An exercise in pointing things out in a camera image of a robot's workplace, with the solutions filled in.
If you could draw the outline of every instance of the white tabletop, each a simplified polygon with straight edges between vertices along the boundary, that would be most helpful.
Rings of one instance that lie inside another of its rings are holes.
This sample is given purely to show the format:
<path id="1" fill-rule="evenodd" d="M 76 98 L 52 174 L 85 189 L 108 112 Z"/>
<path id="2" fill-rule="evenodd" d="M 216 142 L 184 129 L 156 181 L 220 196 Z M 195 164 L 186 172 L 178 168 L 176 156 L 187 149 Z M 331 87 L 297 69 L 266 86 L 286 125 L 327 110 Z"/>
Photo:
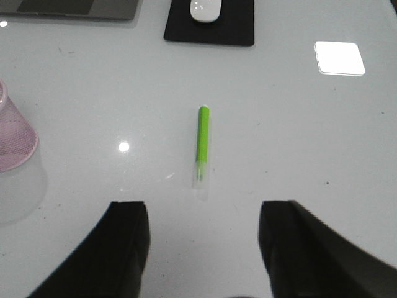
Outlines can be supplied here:
<path id="1" fill-rule="evenodd" d="M 148 208 L 142 298 L 271 297 L 257 242 L 264 200 L 297 200 L 397 266 L 389 1 L 256 1 L 248 48 L 164 41 L 169 5 L 142 1 L 127 23 L 1 18 L 0 76 L 40 144 L 0 173 L 0 297 L 28 296 L 110 201 Z M 321 74 L 318 40 L 356 43 L 365 74 Z M 191 187 L 202 104 L 204 199 Z"/>

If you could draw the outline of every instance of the pink cup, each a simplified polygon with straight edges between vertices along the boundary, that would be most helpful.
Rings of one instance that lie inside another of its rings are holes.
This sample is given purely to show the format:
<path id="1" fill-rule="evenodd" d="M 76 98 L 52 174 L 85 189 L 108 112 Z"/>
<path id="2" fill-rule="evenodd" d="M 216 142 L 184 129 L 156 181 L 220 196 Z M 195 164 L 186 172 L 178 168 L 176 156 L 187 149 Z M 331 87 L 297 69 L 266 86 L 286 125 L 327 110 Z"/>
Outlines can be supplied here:
<path id="1" fill-rule="evenodd" d="M 9 99 L 7 87 L 0 79 L 0 172 L 27 161 L 37 144 L 37 132 Z"/>

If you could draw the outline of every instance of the laptop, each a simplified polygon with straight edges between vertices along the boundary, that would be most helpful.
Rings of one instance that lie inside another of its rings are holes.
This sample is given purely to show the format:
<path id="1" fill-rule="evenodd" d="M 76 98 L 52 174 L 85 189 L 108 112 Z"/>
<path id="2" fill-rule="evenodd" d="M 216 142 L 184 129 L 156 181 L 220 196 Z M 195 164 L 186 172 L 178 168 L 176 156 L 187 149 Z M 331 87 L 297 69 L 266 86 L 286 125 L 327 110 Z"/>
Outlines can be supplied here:
<path id="1" fill-rule="evenodd" d="M 0 0 L 0 14 L 132 20 L 139 0 Z"/>

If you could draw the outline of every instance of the computer mouse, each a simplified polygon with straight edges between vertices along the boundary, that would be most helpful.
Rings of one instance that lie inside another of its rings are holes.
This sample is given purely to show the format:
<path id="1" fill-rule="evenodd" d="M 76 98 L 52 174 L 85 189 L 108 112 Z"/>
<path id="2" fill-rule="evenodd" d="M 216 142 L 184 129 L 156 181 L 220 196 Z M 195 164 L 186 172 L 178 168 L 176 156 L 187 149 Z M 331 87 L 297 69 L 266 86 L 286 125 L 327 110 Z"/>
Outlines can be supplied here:
<path id="1" fill-rule="evenodd" d="M 197 22 L 211 23 L 219 18 L 222 0 L 191 0 L 190 14 Z"/>

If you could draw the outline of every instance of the pen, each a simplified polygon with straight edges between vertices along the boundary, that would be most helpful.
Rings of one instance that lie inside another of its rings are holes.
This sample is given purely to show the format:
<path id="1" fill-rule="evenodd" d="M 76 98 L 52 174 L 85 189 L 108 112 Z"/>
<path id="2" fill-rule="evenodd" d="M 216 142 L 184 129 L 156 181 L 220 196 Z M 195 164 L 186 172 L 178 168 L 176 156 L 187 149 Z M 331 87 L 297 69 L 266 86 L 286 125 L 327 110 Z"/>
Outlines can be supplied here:
<path id="1" fill-rule="evenodd" d="M 210 109 L 202 106 L 198 110 L 198 130 L 196 162 L 194 173 L 194 188 L 203 188 L 207 181 L 208 139 L 210 126 Z"/>

